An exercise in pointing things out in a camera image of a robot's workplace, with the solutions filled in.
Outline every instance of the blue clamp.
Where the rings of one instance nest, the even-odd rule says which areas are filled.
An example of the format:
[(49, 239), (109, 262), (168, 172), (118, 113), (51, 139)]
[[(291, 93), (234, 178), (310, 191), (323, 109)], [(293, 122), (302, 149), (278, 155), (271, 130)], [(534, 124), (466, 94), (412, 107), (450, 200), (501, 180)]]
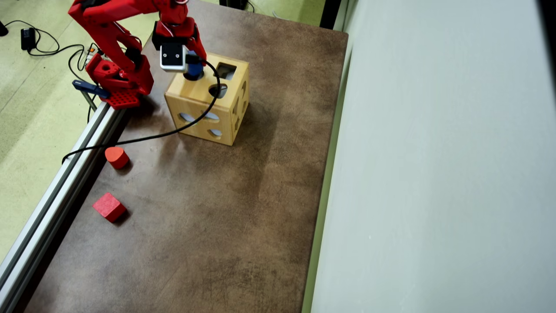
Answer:
[(89, 84), (86, 81), (76, 79), (72, 82), (72, 85), (79, 91), (88, 92), (89, 94), (94, 94), (104, 99), (108, 99), (110, 97), (110, 92), (100, 88), (97, 85)]

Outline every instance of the red robot arm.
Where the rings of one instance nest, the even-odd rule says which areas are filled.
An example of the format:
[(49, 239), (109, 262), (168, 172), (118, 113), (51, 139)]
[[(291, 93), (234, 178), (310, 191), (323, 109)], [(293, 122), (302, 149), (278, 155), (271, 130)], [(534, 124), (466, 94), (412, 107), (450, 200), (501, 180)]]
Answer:
[[(141, 54), (138, 38), (117, 21), (152, 12), (160, 12), (153, 37), (172, 38), (206, 58), (197, 25), (187, 16), (185, 3), (176, 0), (75, 0), (69, 9), (69, 15), (112, 60), (104, 60), (96, 54), (86, 70), (95, 83), (111, 93), (108, 99), (102, 100), (115, 109), (139, 105), (139, 94), (148, 95), (154, 83), (150, 64)], [(118, 42), (126, 47), (126, 53), (122, 52)]]

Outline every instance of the tabletop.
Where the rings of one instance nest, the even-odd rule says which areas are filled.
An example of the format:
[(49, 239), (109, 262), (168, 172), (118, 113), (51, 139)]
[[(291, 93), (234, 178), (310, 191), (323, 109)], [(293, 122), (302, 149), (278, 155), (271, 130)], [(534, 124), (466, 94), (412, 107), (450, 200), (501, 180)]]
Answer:
[[(205, 49), (250, 64), (233, 146), (187, 135), (124, 145), (105, 164), (26, 312), (301, 310), (348, 36), (191, 2)], [(143, 49), (155, 85), (120, 140), (174, 128), (173, 75)], [(112, 224), (92, 204), (128, 209)]]

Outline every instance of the green floor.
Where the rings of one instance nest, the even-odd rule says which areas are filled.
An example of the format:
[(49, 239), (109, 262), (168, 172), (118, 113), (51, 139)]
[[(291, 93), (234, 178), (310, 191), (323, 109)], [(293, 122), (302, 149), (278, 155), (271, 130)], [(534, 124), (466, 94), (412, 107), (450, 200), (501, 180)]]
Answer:
[[(81, 43), (88, 47), (90, 36), (67, 14), (71, 2), (2, 0), (0, 21), (22, 19), (51, 33), (62, 46)], [(281, 18), (311, 25), (319, 24), (324, 6), (324, 0), (250, 2), (256, 13), (272, 16), (274, 11)], [(146, 42), (156, 19), (154, 13), (121, 24)], [(71, 86), (75, 77), (67, 68), (68, 58), (77, 48), (50, 57), (29, 56), (20, 49), (19, 30), (23, 27), (11, 24), (10, 33), (0, 37), (0, 260), (87, 121), (87, 103)], [(42, 38), (39, 47), (51, 50), (53, 44), (50, 38)], [(90, 81), (85, 72), (80, 76)]]

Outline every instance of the wooden cube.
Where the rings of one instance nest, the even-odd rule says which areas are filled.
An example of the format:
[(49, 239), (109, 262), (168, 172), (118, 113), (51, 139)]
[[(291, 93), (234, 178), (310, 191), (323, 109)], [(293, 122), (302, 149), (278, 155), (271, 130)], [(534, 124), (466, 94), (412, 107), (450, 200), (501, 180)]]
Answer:
[[(202, 120), (181, 133), (232, 145), (241, 126), (245, 111), (249, 105), (249, 63), (214, 54), (208, 54), (207, 60), (221, 74), (222, 98)], [(230, 69), (235, 68), (233, 76)], [(216, 76), (213, 70), (205, 66), (204, 75), (197, 81), (190, 81), (178, 73), (165, 92), (166, 103), (172, 114), (176, 128), (190, 123), (203, 113), (216, 93)]]
[(97, 200), (93, 204), (93, 208), (111, 223), (115, 222), (126, 211), (126, 207), (109, 192)]

